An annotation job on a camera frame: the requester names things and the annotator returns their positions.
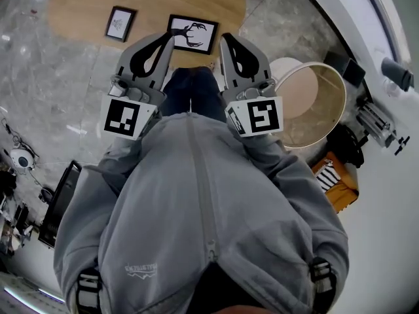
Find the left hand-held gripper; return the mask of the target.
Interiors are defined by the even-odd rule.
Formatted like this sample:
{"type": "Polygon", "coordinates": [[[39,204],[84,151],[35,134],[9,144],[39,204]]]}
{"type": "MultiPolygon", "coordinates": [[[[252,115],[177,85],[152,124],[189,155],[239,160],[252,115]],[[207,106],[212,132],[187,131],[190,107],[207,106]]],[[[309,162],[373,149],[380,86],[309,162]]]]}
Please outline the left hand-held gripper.
{"type": "Polygon", "coordinates": [[[173,52],[170,33],[144,37],[124,50],[111,87],[102,97],[100,129],[129,140],[138,139],[158,113],[161,91],[173,52]]]}

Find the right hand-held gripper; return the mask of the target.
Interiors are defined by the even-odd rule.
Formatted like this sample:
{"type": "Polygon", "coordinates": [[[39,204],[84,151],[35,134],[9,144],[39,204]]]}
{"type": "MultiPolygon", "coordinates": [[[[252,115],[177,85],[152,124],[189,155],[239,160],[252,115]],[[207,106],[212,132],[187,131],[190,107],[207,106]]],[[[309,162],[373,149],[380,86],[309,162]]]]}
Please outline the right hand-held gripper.
{"type": "Polygon", "coordinates": [[[231,33],[219,41],[227,122],[240,137],[283,131],[283,101],[276,95],[269,61],[252,42],[231,33]]]}

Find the large black picture frame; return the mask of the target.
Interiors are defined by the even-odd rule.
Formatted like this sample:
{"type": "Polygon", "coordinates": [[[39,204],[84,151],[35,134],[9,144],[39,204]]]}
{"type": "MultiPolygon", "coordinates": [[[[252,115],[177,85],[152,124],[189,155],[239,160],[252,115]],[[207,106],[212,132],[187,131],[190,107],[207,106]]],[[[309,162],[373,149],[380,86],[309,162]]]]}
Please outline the large black picture frame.
{"type": "Polygon", "coordinates": [[[217,22],[171,14],[167,31],[175,39],[175,49],[210,55],[218,27],[217,22]]]}

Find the person's left forearm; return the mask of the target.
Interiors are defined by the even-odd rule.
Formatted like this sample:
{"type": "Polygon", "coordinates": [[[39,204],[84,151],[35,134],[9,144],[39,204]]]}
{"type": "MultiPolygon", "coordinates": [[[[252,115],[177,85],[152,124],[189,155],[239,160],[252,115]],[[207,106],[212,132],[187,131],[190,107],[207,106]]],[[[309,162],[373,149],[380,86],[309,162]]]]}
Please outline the person's left forearm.
{"type": "Polygon", "coordinates": [[[121,191],[129,176],[142,157],[142,142],[145,137],[136,140],[116,137],[106,150],[99,164],[98,171],[105,182],[116,191],[121,191]]]}

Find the person's right forearm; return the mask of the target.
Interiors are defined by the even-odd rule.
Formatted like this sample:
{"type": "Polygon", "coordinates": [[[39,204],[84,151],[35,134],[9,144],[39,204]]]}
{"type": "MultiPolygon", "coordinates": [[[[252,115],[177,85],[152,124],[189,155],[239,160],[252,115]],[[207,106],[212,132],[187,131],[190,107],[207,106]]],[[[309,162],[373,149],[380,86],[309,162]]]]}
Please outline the person's right forearm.
{"type": "Polygon", "coordinates": [[[243,137],[240,141],[253,165],[283,193],[317,187],[310,168],[298,156],[286,151],[279,139],[260,135],[243,137]]]}

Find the person's dark blue trousers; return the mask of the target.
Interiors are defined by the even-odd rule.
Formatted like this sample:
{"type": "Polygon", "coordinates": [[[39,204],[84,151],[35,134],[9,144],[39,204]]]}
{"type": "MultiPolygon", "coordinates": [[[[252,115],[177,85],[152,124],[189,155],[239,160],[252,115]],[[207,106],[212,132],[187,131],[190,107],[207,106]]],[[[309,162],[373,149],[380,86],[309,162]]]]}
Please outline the person's dark blue trousers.
{"type": "Polygon", "coordinates": [[[186,112],[226,122],[225,102],[209,67],[176,69],[164,87],[163,116],[186,112]]]}

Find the round white wooden side table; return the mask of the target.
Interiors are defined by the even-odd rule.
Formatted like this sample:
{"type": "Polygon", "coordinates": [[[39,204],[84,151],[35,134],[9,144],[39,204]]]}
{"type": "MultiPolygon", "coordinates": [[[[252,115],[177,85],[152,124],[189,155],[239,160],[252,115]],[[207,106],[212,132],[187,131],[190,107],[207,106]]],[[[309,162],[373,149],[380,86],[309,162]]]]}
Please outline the round white wooden side table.
{"type": "Polygon", "coordinates": [[[276,95],[283,101],[283,130],[276,135],[287,148],[306,148],[325,139],[346,107],[346,85],[325,63],[278,58],[270,63],[276,95]]]}

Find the black flat panel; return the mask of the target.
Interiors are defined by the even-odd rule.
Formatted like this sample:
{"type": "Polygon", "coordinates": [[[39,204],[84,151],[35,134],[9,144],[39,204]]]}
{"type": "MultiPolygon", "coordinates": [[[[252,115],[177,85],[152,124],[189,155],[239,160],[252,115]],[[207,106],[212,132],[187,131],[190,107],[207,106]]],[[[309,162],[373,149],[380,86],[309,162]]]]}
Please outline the black flat panel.
{"type": "Polygon", "coordinates": [[[356,88],[361,86],[365,77],[365,70],[353,59],[328,51],[323,62],[337,70],[341,77],[352,86],[356,88]]]}

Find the white window ledge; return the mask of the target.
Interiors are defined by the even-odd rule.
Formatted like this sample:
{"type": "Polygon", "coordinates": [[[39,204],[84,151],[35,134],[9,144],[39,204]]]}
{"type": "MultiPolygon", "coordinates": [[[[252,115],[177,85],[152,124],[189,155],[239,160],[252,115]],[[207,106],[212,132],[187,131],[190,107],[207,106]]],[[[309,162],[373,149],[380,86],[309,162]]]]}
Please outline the white window ledge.
{"type": "MultiPolygon", "coordinates": [[[[348,45],[355,61],[365,70],[365,81],[375,98],[391,98],[383,83],[390,80],[382,74],[385,57],[404,67],[411,59],[405,32],[392,0],[314,0],[327,15],[348,45]]],[[[399,99],[419,101],[419,74],[414,88],[401,91],[399,99]]]]}

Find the black white striped cushion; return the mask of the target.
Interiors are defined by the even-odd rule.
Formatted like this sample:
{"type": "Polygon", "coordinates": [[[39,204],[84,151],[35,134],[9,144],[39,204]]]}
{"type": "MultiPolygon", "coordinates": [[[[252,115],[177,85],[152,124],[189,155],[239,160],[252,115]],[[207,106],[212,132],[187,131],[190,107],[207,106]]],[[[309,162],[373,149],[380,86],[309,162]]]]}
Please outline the black white striped cushion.
{"type": "Polygon", "coordinates": [[[341,180],[341,177],[336,171],[332,161],[325,162],[325,164],[322,165],[315,173],[315,177],[324,193],[334,187],[341,180]]]}

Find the person in white shirt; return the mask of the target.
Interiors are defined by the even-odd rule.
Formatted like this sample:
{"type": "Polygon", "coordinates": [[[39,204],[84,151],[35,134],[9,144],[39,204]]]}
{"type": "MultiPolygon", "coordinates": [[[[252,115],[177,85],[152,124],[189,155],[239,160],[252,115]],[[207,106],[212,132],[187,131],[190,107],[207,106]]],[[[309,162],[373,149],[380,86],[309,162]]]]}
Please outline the person in white shirt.
{"type": "Polygon", "coordinates": [[[349,272],[336,211],[315,176],[317,187],[283,193],[240,139],[223,122],[175,114],[145,135],[120,192],[97,165],[83,167],[54,249],[71,314],[321,314],[335,304],[349,272]]]}

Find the small white cup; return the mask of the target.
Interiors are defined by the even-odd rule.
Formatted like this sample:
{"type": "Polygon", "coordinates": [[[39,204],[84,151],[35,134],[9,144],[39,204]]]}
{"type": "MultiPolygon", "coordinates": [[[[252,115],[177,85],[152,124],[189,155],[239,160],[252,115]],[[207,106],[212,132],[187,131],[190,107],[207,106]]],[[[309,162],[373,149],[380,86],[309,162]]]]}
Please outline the small white cup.
{"type": "Polygon", "coordinates": [[[402,89],[400,89],[400,87],[391,80],[385,80],[383,87],[389,97],[398,98],[402,91],[402,89]]]}

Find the white round device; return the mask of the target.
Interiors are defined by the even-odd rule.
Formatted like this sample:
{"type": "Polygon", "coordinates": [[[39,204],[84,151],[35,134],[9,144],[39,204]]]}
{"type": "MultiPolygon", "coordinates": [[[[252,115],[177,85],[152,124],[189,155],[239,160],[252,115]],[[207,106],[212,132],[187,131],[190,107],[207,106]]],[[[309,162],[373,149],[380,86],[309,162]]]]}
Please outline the white round device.
{"type": "Polygon", "coordinates": [[[30,151],[25,148],[14,148],[9,152],[14,165],[20,169],[33,169],[35,158],[30,151]]]}

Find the grey cylindrical bin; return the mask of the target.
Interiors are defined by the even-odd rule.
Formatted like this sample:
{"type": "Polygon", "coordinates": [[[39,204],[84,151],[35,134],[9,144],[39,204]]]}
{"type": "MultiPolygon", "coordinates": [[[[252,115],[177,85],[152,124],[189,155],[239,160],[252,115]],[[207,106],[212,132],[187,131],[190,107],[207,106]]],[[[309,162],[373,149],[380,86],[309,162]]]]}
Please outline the grey cylindrical bin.
{"type": "Polygon", "coordinates": [[[381,71],[403,91],[407,92],[409,88],[414,88],[414,75],[396,61],[385,57],[381,63],[381,71]]]}

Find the black monitor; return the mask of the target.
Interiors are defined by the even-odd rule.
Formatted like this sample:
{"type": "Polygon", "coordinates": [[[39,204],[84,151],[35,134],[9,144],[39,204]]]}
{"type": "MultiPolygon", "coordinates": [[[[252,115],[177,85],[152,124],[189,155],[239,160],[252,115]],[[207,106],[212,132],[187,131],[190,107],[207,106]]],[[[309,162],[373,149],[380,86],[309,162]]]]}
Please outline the black monitor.
{"type": "Polygon", "coordinates": [[[38,240],[49,248],[55,247],[58,228],[74,195],[81,170],[82,167],[75,160],[70,162],[48,205],[46,215],[39,228],[38,240]]]}

